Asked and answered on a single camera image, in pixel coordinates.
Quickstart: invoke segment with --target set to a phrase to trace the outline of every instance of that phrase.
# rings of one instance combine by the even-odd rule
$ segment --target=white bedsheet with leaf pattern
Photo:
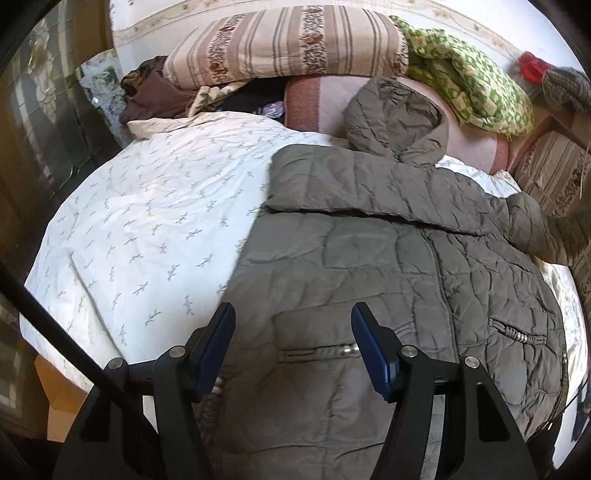
[[[143,140],[63,203],[25,284],[102,367],[116,356],[157,358],[206,325],[266,198],[272,155],[288,144],[334,144],[248,113],[130,128]],[[69,380],[91,388],[22,318],[21,331]]]

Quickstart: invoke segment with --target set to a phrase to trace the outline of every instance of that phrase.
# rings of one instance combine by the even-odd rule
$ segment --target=pink pillow
[[[449,120],[447,155],[489,174],[507,167],[506,136],[471,124],[459,125],[446,101],[431,87],[406,77],[399,82],[439,105]],[[343,111],[368,81],[367,77],[317,75],[292,79],[285,89],[285,125],[299,131],[345,137]]]

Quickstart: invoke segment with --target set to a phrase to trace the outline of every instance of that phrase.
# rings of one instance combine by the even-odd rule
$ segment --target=striped pillow
[[[308,6],[233,15],[198,28],[169,55],[164,76],[181,89],[256,77],[405,73],[404,35],[385,15]]]
[[[542,135],[515,172],[521,189],[547,213],[565,216],[579,201],[581,175],[591,157],[575,142],[552,131]]]

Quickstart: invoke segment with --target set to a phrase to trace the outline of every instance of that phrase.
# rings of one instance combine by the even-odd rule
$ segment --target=quilted fabric
[[[564,406],[561,313],[526,254],[565,260],[565,243],[548,243],[562,227],[526,194],[497,199],[435,169],[445,116],[396,80],[371,80],[345,124],[354,150],[275,154],[267,212],[223,296],[236,332],[220,403],[199,417],[221,478],[370,477],[393,406],[355,348],[357,301],[432,358],[479,358],[524,436]],[[441,399],[433,411],[422,478],[436,471]]]
[[[407,75],[438,91],[460,122],[508,137],[533,130],[529,97],[487,55],[444,30],[413,28],[398,17],[390,18],[407,38]]]

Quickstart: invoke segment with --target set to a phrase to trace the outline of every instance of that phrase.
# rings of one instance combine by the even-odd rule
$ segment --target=jacket zipper
[[[454,334],[454,328],[452,325],[452,316],[449,313],[449,308],[447,305],[447,301],[445,299],[445,295],[443,294],[443,283],[441,282],[441,271],[439,269],[439,262],[437,261],[437,254],[435,250],[435,246],[431,242],[431,239],[427,237],[424,230],[421,229],[421,236],[424,238],[425,243],[427,244],[427,248],[429,250],[429,255],[431,256],[431,263],[433,264],[433,268],[435,270],[435,275],[437,277],[437,297],[439,298],[439,303],[441,304],[441,309],[443,311],[443,316],[445,317],[446,326],[447,326],[447,337],[449,339],[450,345],[452,346],[452,353],[454,357],[454,361],[456,363],[460,362],[460,354],[457,351],[457,344],[456,344],[456,336]]]

